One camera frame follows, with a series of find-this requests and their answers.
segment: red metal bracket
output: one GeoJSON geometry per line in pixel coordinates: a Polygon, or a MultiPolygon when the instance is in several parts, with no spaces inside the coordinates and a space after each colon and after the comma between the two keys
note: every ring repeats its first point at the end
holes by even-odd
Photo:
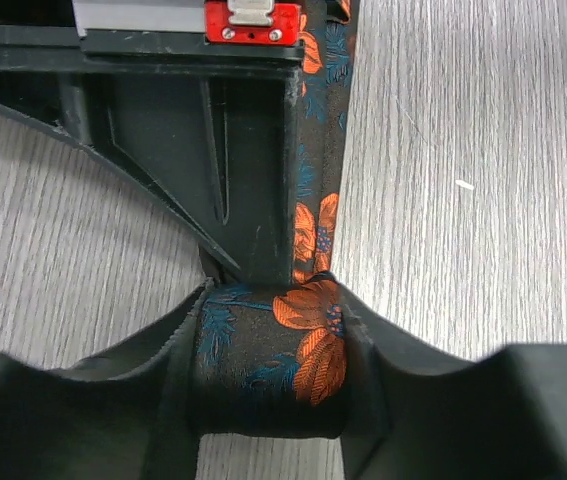
{"type": "Polygon", "coordinates": [[[269,27],[231,25],[229,21],[231,14],[226,2],[205,3],[206,34],[210,42],[289,47],[295,45],[299,40],[300,5],[274,4],[271,14],[273,22],[269,27]]]}

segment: white speck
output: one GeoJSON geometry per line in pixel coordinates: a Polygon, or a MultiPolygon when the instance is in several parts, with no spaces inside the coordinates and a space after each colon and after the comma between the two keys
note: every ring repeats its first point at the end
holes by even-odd
{"type": "Polygon", "coordinates": [[[470,185],[469,183],[464,182],[463,180],[457,180],[454,183],[456,183],[461,188],[465,188],[465,189],[470,190],[470,191],[474,190],[474,185],[470,185]]]}

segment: flower center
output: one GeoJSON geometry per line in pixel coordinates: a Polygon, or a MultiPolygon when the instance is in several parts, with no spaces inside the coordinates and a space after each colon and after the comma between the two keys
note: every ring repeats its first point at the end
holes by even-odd
{"type": "Polygon", "coordinates": [[[317,233],[316,251],[319,253],[329,253],[332,249],[332,240],[330,240],[330,236],[327,233],[327,228],[319,227],[317,233]]]}
{"type": "Polygon", "coordinates": [[[338,303],[332,304],[327,311],[327,329],[337,337],[343,336],[341,306],[338,303]]]}

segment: metal latch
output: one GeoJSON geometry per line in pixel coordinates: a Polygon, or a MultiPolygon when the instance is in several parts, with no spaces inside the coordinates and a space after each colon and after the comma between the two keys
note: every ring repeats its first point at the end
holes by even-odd
{"type": "Polygon", "coordinates": [[[231,25],[269,27],[273,23],[274,0],[227,0],[227,7],[232,12],[231,25]]]}

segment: red connector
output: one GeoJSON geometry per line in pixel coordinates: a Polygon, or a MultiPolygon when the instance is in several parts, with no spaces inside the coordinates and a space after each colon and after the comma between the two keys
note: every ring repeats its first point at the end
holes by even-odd
{"type": "Polygon", "coordinates": [[[270,15],[272,25],[269,27],[231,25],[230,15],[232,12],[226,2],[205,3],[206,34],[210,42],[289,47],[299,40],[301,27],[299,5],[275,3],[270,15]]]}

